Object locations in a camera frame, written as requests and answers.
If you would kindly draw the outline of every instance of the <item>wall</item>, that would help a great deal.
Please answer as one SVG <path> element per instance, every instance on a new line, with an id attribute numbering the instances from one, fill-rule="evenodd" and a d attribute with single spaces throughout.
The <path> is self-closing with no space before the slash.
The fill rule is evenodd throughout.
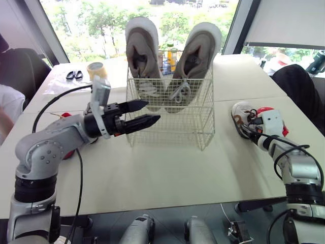
<path id="1" fill-rule="evenodd" d="M 309 45 L 323 49 L 324 23 L 324 0 L 261 0 L 246 43 Z"/>
<path id="2" fill-rule="evenodd" d="M 0 33 L 9 48 L 32 48 L 38 54 L 43 53 L 14 0 L 0 0 Z"/>

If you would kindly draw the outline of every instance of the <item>shoe insole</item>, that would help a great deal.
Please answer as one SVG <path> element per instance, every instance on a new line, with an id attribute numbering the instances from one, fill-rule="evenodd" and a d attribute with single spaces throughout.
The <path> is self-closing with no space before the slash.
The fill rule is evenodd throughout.
<path id="1" fill-rule="evenodd" d="M 184 73 L 187 75 L 194 67 L 200 64 L 201 60 L 199 59 L 199 50 L 198 48 L 194 53 L 190 54 L 184 64 Z"/>
<path id="2" fill-rule="evenodd" d="M 139 67 L 139 63 L 147 63 L 147 56 L 138 54 L 137 50 L 134 49 L 132 61 L 134 68 L 137 69 Z"/>

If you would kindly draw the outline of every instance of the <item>gray sneaker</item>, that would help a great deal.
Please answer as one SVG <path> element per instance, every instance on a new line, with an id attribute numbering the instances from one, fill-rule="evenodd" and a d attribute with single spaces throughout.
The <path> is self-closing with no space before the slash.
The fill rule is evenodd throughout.
<path id="1" fill-rule="evenodd" d="M 163 104 L 164 83 L 158 66 L 158 33 L 156 26 L 148 18 L 131 19 L 125 30 L 126 57 L 134 78 L 146 80 L 136 81 L 139 97 L 149 102 L 146 106 L 157 111 Z"/>
<path id="2" fill-rule="evenodd" d="M 220 50 L 221 32 L 214 24 L 203 22 L 190 32 L 182 56 L 176 65 L 173 79 L 165 94 L 165 106 L 187 106 L 195 98 L 214 57 Z M 165 107 L 168 113 L 177 113 L 184 107 Z"/>

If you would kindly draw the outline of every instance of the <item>window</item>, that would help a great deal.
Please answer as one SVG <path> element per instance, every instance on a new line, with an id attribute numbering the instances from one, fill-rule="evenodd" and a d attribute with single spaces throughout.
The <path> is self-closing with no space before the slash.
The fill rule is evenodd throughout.
<path id="1" fill-rule="evenodd" d="M 200 22 L 216 24 L 224 46 L 238 0 L 41 0 L 70 62 L 125 56 L 127 21 L 144 16 L 158 30 L 161 49 L 174 43 L 179 50 L 192 27 Z"/>
<path id="2" fill-rule="evenodd" d="M 265 60 L 264 71 L 273 74 L 283 66 L 298 64 L 306 69 L 318 53 L 316 49 L 245 46 L 241 53 L 250 54 L 257 64 Z"/>

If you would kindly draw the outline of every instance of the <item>white table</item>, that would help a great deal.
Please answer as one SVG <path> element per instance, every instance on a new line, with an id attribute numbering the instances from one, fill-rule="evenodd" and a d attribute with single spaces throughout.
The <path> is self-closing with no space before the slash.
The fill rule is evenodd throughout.
<path id="1" fill-rule="evenodd" d="M 113 89 L 118 88 L 118 94 L 109 98 L 111 102 L 125 101 L 126 63 L 123 59 L 110 59 L 106 69 Z M 60 64 L 45 79 L 24 113 L 37 113 L 56 95 L 44 95 L 49 83 L 57 74 L 67 74 L 73 69 L 83 71 L 84 80 L 89 79 L 86 66 L 88 63 Z M 249 55 L 217 56 L 213 64 L 214 100 L 227 101 L 235 99 L 283 97 L 286 93 L 254 62 Z M 90 92 L 74 93 L 62 97 L 47 109 L 48 112 L 84 110 L 90 101 Z"/>
<path id="2" fill-rule="evenodd" d="M 256 107 L 281 110 L 296 143 L 310 144 L 309 151 L 325 166 L 325 138 L 288 97 L 248 100 Z M 130 147 L 125 136 L 104 140 L 81 149 L 84 192 L 80 213 L 184 206 L 272 198 L 285 195 L 267 152 L 242 139 L 229 116 L 237 101 L 215 102 L 216 134 L 200 151 L 187 146 L 140 145 Z M 0 218 L 9 215 L 14 192 L 14 148 L 31 131 L 35 114 L 23 114 L 0 147 Z M 38 129 L 57 118 L 45 113 Z M 57 179 L 57 204 L 62 215 L 75 212 L 79 192 L 77 157 L 64 161 Z"/>

